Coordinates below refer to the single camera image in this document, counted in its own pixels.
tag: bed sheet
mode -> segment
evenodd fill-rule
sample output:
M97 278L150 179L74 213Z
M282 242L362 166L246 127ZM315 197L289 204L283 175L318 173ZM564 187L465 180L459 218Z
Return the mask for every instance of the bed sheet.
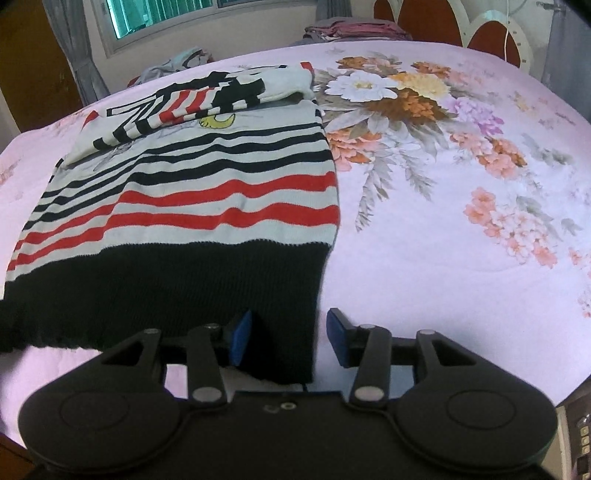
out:
M290 47L154 82L301 61L316 70L342 217L320 292L310 388L351 385L354 371L338 366L324 331L326 312L338 307L353 323L395 336L438 330L559 403L591 372L591 125L512 65L444 44ZM93 108L20 135L0 155L0 270ZM7 435L22 442L16 418L26 397L93 355L34 348L3 355ZM271 388L237 372L225 378L230 389ZM410 369L393 369L393 396L411 384ZM182 369L167 387L186 395Z

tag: gray curtain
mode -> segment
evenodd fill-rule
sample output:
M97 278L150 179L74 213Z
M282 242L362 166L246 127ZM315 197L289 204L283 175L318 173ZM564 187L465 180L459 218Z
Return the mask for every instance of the gray curtain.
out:
M316 20L332 17L352 17L351 0L318 0Z
M43 7L57 42L72 66L83 105L109 95L105 81L92 60L82 0L43 0Z
M591 121L591 27L555 0L542 83Z

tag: white flower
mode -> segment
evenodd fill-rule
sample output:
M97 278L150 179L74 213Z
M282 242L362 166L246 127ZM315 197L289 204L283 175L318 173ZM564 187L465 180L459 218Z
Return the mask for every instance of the white flower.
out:
M369 102L382 98L398 98L398 95L390 90L396 88L398 82L389 78L382 78L375 73L356 70L351 75L341 75L336 80L327 84L324 91L328 95L339 95L341 98L352 102Z

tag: striped sweater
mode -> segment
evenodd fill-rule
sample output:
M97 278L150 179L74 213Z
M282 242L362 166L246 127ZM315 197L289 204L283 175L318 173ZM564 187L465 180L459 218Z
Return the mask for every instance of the striped sweater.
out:
M245 370L309 382L339 219L310 83L301 67L214 72L91 114L16 245L0 351L104 349L252 309Z

